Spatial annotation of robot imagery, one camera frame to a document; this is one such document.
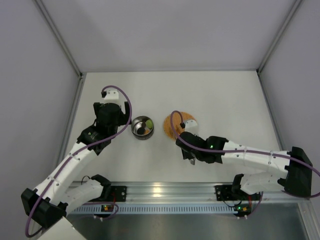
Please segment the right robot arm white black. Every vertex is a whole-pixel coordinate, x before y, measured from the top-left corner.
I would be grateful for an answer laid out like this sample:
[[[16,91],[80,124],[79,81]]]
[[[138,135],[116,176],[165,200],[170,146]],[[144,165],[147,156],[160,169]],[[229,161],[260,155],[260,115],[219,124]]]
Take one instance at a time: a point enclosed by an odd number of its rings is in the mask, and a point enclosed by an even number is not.
[[[224,137],[207,139],[182,132],[175,144],[183,159],[207,164],[239,165],[258,173],[239,173],[232,182],[232,192],[253,195],[258,192],[286,192],[300,198],[310,198],[313,165],[302,148],[290,151],[266,151],[232,142]]]

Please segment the green round food piece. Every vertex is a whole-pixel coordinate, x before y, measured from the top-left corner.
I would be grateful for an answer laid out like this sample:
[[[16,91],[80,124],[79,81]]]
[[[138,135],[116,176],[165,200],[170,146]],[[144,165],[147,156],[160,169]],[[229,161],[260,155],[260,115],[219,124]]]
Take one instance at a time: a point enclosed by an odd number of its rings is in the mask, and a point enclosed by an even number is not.
[[[145,124],[146,124],[146,126],[148,127],[148,128],[152,128],[153,127],[153,122],[151,121],[151,120],[147,120],[146,122],[145,122]]]

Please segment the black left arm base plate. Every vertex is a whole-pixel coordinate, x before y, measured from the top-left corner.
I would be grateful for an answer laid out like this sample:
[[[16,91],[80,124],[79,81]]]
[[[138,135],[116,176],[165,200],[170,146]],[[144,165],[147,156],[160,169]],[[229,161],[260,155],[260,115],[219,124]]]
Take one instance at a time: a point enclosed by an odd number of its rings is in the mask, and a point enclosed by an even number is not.
[[[118,185],[111,186],[110,199],[112,202],[126,202],[127,199],[127,186]]]

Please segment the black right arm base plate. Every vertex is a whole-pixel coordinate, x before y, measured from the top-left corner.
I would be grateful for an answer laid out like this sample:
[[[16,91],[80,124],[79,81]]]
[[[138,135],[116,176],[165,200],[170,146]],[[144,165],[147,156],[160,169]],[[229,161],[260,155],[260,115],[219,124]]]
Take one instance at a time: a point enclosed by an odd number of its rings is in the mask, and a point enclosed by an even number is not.
[[[214,187],[217,201],[233,201],[232,186],[230,184],[216,185]]]

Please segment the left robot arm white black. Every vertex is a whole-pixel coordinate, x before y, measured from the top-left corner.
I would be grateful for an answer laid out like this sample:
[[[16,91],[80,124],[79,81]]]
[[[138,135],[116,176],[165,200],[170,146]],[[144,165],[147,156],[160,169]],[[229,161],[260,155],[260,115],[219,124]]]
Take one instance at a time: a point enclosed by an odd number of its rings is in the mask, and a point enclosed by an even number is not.
[[[76,176],[111,144],[131,124],[132,104],[124,103],[125,112],[117,103],[96,102],[96,119],[85,128],[71,151],[57,168],[34,189],[26,188],[21,194],[24,211],[28,216],[25,230],[31,221],[47,230],[62,217],[88,202],[108,202],[115,199],[112,183],[102,175],[93,175],[86,183],[70,190]]]

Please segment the metal tongs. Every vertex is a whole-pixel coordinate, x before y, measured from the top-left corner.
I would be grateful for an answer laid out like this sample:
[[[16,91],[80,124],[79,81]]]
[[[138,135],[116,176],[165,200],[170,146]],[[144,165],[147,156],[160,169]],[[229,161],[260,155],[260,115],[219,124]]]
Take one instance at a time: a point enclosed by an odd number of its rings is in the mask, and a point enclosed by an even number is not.
[[[196,164],[196,161],[197,161],[196,158],[189,159],[190,164],[193,166]]]

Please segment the black round food piece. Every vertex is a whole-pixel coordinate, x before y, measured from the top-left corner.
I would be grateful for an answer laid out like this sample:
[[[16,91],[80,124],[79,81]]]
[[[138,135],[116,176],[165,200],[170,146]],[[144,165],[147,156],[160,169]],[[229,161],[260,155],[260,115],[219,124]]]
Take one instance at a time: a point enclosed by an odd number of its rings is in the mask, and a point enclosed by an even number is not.
[[[146,133],[146,129],[144,127],[140,127],[138,130],[137,130],[137,134],[138,135],[144,135]]]

